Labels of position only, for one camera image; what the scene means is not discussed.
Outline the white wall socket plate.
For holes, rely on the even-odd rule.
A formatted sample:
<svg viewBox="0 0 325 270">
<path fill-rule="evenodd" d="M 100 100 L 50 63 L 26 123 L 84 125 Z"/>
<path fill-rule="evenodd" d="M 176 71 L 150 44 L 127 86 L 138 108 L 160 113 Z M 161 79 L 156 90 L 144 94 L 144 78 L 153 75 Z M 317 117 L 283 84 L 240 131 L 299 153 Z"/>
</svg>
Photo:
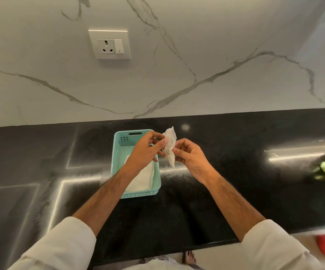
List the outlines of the white wall socket plate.
<svg viewBox="0 0 325 270">
<path fill-rule="evenodd" d="M 97 59 L 131 59 L 127 30 L 91 29 L 88 33 Z"/>
</svg>

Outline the person's left forearm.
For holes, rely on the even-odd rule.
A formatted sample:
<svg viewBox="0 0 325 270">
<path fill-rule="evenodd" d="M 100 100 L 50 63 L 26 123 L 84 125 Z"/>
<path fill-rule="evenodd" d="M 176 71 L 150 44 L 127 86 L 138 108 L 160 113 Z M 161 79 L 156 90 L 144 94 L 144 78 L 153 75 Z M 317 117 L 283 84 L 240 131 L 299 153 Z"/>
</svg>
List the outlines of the person's left forearm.
<svg viewBox="0 0 325 270">
<path fill-rule="evenodd" d="M 128 185 L 140 171 L 140 168 L 125 164 L 73 214 L 73 217 L 84 222 L 97 236 Z"/>
</svg>

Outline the person's left hand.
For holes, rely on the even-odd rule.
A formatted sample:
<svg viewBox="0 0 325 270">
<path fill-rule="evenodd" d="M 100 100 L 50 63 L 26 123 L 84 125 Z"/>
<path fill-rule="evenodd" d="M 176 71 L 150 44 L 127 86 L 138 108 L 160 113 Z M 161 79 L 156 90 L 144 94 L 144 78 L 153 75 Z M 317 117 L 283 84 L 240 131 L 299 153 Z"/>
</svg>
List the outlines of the person's left hand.
<svg viewBox="0 0 325 270">
<path fill-rule="evenodd" d="M 134 146 L 132 153 L 127 158 L 124 164 L 124 167 L 128 168 L 131 172 L 139 173 L 148 164 L 149 163 L 144 163 L 144 135 L 143 135 L 143 137 L 141 137 L 140 140 Z"/>
</svg>

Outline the person's right forearm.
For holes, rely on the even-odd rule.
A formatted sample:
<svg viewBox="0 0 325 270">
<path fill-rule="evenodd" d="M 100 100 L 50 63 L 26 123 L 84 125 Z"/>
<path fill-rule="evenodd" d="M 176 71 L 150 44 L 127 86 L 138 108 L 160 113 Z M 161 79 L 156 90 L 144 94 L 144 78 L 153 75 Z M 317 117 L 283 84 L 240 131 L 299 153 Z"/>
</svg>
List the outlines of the person's right forearm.
<svg viewBox="0 0 325 270">
<path fill-rule="evenodd" d="M 218 172 L 208 172 L 203 184 L 240 242 L 256 224 L 265 220 L 265 217 Z"/>
</svg>

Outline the person's foot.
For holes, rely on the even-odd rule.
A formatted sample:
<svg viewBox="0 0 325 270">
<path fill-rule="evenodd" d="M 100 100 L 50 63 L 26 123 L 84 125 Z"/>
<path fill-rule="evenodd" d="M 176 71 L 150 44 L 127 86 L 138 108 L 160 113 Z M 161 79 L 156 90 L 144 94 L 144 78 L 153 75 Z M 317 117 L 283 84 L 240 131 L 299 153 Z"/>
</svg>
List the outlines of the person's foot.
<svg viewBox="0 0 325 270">
<path fill-rule="evenodd" d="M 189 251 L 186 251 L 183 253 L 182 263 L 189 265 L 191 267 L 197 265 L 196 258 L 195 258 L 193 251 L 189 250 Z"/>
</svg>

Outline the white tissue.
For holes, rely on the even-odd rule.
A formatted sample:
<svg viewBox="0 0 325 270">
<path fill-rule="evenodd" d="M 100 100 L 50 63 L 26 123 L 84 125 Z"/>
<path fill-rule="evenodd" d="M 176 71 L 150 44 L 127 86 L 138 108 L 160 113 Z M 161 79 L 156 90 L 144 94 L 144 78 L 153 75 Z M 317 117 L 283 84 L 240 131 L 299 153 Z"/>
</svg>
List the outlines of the white tissue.
<svg viewBox="0 0 325 270">
<path fill-rule="evenodd" d="M 170 166 L 175 168 L 175 154 L 173 153 L 172 149 L 175 147 L 177 136 L 174 127 L 168 128 L 163 135 L 166 139 L 168 139 L 168 143 L 165 145 L 165 148 L 162 151 L 165 153 L 165 159 L 168 160 Z"/>
</svg>

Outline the person's right hand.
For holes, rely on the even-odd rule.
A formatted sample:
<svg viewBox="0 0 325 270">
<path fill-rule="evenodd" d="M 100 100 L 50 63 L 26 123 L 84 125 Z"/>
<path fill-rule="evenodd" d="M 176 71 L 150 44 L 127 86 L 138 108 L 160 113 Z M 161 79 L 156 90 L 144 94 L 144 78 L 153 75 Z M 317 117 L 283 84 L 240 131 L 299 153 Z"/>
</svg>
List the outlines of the person's right hand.
<svg viewBox="0 0 325 270">
<path fill-rule="evenodd" d="M 208 162 L 200 146 L 193 142 L 191 156 L 184 165 L 193 177 L 204 185 L 213 178 L 219 177 L 219 173 Z"/>
</svg>

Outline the folded white cloth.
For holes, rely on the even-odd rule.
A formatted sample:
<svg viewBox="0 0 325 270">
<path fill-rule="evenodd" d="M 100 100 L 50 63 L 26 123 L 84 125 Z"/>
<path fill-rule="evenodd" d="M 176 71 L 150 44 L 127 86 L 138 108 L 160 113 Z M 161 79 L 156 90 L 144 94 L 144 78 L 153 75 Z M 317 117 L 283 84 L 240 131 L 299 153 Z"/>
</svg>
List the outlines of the folded white cloth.
<svg viewBox="0 0 325 270">
<path fill-rule="evenodd" d="M 152 187 L 155 172 L 154 161 L 144 167 L 131 181 L 124 193 L 148 191 Z"/>
</svg>

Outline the teal plastic basket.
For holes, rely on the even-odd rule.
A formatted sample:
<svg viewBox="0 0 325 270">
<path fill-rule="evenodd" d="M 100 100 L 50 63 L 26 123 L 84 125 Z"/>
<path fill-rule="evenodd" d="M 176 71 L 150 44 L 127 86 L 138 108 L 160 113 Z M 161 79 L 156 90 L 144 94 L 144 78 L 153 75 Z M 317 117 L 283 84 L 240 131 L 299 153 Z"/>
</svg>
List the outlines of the teal plastic basket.
<svg viewBox="0 0 325 270">
<path fill-rule="evenodd" d="M 151 131 L 151 129 L 118 131 L 115 133 L 112 149 L 111 177 L 125 164 L 136 143 L 148 131 Z M 154 163 L 154 166 L 155 172 L 151 189 L 148 191 L 124 193 L 121 199 L 156 195 L 161 187 L 161 178 L 159 163 Z"/>
</svg>

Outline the person's white garment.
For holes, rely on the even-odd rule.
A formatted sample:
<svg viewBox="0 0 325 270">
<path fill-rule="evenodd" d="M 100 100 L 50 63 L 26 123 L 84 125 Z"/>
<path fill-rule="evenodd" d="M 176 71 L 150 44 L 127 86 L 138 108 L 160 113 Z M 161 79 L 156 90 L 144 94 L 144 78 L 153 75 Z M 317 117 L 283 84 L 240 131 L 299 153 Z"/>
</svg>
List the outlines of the person's white garment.
<svg viewBox="0 0 325 270">
<path fill-rule="evenodd" d="M 87 270 L 95 244 L 90 227 L 67 217 L 7 270 Z M 324 263 L 272 220 L 255 225 L 241 245 L 253 270 L 325 270 Z"/>
</svg>

